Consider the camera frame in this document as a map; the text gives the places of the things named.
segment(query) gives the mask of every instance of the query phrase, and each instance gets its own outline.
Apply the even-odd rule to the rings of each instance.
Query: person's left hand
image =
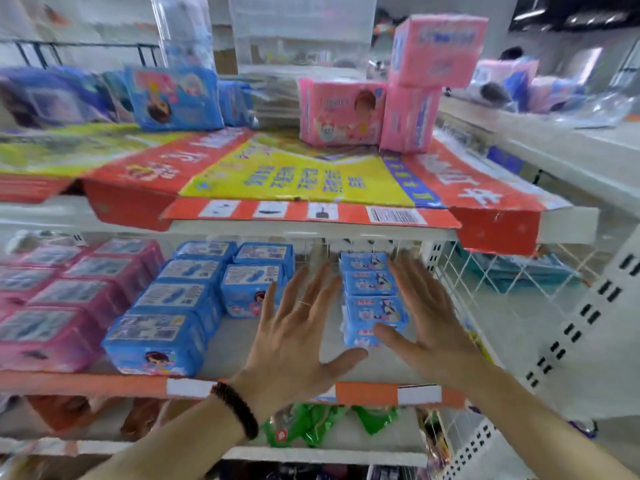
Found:
[[[324,264],[298,300],[308,275],[308,268],[302,268],[285,288],[277,312],[276,283],[265,295],[249,357],[230,382],[259,421],[293,402],[309,401],[326,392],[367,357],[364,349],[349,349],[331,362],[320,362],[324,323],[342,284],[340,278],[334,278],[323,288],[329,271]]]

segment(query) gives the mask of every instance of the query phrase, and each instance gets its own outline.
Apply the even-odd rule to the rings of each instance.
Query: fluorescent light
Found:
[[[546,11],[547,11],[546,8],[540,8],[540,9],[537,9],[537,10],[526,11],[524,13],[521,13],[521,14],[517,15],[517,16],[514,16],[513,19],[514,19],[514,21],[519,22],[521,20],[526,20],[527,18],[531,18],[533,16],[542,15]]]

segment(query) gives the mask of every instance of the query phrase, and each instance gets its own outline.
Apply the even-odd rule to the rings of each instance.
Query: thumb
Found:
[[[376,323],[373,334],[411,367],[416,368],[424,361],[425,351],[405,339],[395,328]]]
[[[367,358],[369,353],[364,349],[349,349],[342,352],[331,362],[325,363],[324,368],[332,379],[338,379],[352,370],[358,362]]]

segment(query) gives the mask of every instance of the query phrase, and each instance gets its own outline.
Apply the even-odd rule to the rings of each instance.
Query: hand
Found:
[[[260,421],[293,402],[326,392],[367,356],[364,349],[349,349],[329,363],[320,362],[326,315],[342,284],[334,278],[323,288],[329,271],[329,265],[323,265],[298,300],[308,275],[308,268],[302,268],[285,288],[277,312],[275,283],[265,295],[246,365],[231,380]]]
[[[390,263],[400,294],[415,323],[417,342],[375,324],[374,334],[425,379],[464,391],[471,366],[483,355],[456,319],[451,298],[420,261]]]

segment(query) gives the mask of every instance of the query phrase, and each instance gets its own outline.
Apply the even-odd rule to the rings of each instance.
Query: person's right hand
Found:
[[[484,357],[456,319],[451,298],[420,261],[402,259],[389,267],[415,323],[417,342],[380,323],[373,327],[375,336],[425,379],[466,389],[471,365]]]

